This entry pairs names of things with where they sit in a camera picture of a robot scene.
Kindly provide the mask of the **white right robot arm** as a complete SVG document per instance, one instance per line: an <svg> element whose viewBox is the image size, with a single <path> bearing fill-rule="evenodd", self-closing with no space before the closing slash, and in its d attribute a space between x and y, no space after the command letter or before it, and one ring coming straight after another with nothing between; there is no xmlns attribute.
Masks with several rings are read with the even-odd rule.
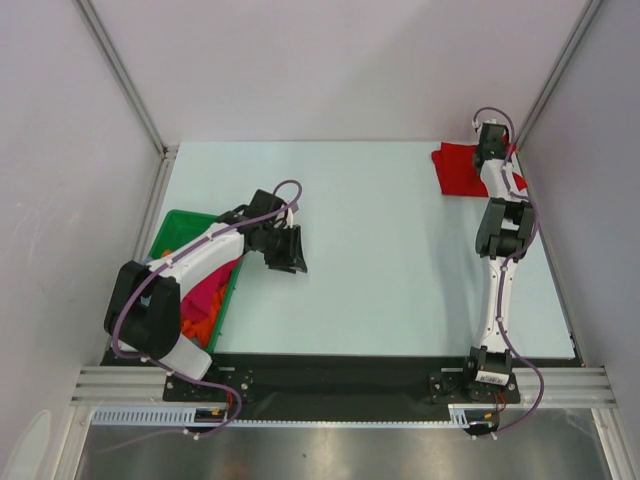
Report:
<svg viewBox="0 0 640 480"><path fill-rule="evenodd" d="M495 119L472 121L478 143L473 172L488 192L475 239L484 265L481 323L470 349L461 388L473 402L489 403L515 388L515 357L508 339L510 305L519 262L536 233L535 211L524 179L514 167L510 129Z"/></svg>

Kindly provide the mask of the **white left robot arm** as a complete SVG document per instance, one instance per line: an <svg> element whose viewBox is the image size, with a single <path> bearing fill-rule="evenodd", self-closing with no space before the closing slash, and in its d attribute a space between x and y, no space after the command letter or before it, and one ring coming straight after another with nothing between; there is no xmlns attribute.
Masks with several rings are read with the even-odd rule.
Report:
<svg viewBox="0 0 640 480"><path fill-rule="evenodd" d="M213 398L220 376L210 369L211 355L181 332L181 304L207 277L250 252L262 254L271 270L305 273L301 227L293 220L301 196L295 180L271 192L258 189L249 203L219 215L168 256L124 264L104 321L115 355L155 361L186 377L185 388L195 398Z"/></svg>

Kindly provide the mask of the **red t shirt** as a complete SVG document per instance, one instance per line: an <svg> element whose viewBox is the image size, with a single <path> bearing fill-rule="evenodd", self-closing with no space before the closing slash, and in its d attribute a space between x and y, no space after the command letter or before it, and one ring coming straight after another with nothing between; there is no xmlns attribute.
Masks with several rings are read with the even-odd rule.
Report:
<svg viewBox="0 0 640 480"><path fill-rule="evenodd" d="M442 142L431 153L441 193L445 196L490 198L506 192L502 179L503 159L474 165L474 145Z"/></svg>

